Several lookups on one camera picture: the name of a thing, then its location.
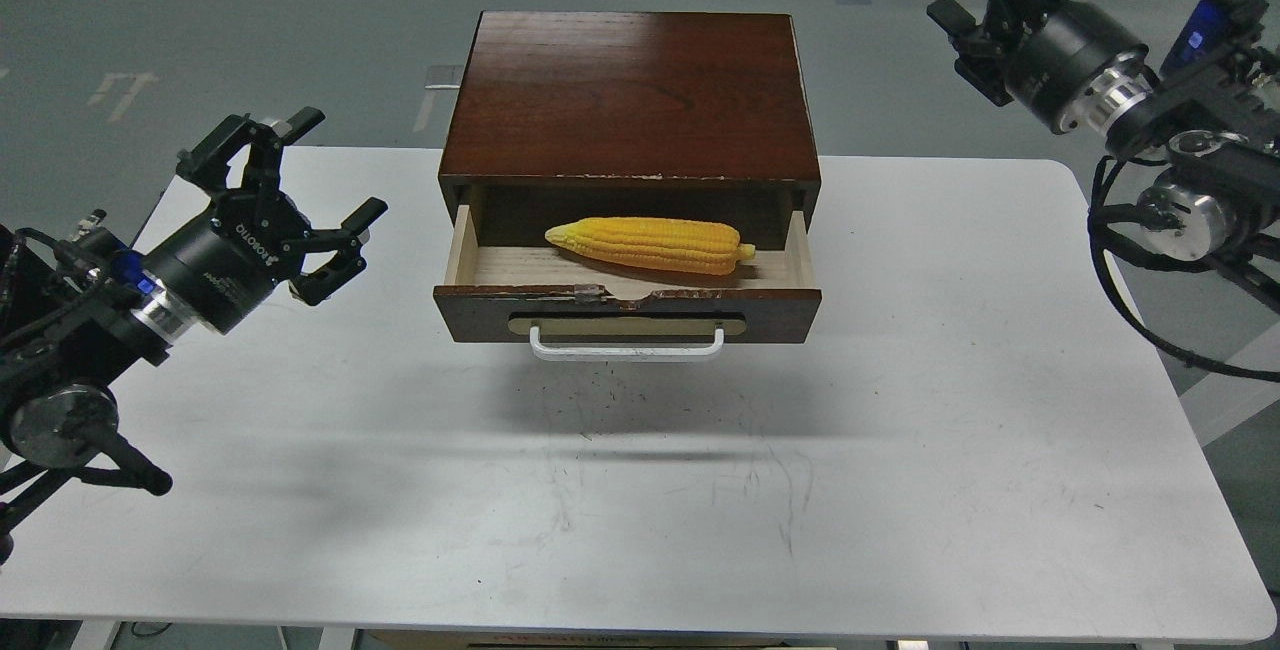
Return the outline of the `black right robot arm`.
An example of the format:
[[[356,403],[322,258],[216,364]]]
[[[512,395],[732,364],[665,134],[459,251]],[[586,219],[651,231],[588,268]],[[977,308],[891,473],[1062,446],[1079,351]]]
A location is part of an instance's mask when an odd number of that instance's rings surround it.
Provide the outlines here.
[[[955,70],[996,106],[1021,102],[1056,134],[1098,132],[1119,162],[1161,175],[1128,205],[1094,189],[1091,235],[1158,273],[1217,273],[1276,311],[1277,281],[1253,266],[1277,258],[1277,113],[1257,82],[1277,75],[1260,45],[1266,0],[1199,0],[1158,68],[1114,18],[1079,0],[956,0],[927,13],[946,32]]]

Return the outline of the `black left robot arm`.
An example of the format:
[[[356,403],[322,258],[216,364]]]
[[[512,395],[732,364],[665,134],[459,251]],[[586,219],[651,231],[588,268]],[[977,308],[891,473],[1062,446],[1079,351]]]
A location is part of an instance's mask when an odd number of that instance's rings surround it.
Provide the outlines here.
[[[172,490],[168,472],[119,430],[111,385],[134,363],[159,366],[197,325],[229,334],[287,284],[320,305],[365,271],[365,200],[335,229],[315,229],[282,189],[285,148],[324,122],[303,107],[283,122],[225,116],[175,177],[207,196],[192,220],[137,252],[88,212],[68,235],[3,230],[3,557],[14,530],[67,482]]]

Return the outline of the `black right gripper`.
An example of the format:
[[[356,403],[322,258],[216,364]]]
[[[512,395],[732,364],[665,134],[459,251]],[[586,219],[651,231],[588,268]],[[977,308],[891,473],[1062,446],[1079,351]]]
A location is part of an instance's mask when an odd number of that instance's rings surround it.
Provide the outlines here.
[[[987,0],[989,35],[956,0],[933,0],[925,13],[961,79],[993,106],[1020,102],[1053,134],[1080,125],[1106,134],[1149,99],[1149,49],[1092,3]]]

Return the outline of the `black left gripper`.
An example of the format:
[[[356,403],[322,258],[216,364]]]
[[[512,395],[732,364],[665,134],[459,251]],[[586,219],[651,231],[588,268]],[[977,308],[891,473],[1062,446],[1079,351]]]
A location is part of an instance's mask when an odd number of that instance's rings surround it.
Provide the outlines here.
[[[284,148],[325,118],[319,107],[273,123],[229,114],[195,148],[177,155],[175,177],[215,202],[150,250],[143,270],[219,334],[229,334],[279,281],[291,278],[293,298],[315,307],[367,266],[362,248],[372,223],[388,211],[384,200],[370,196],[338,229],[316,230],[288,194],[279,194]],[[242,150],[248,155],[233,188],[230,162]],[[262,218],[255,216],[257,200],[271,200]],[[301,273],[302,255],[324,253],[332,253],[328,262]]]

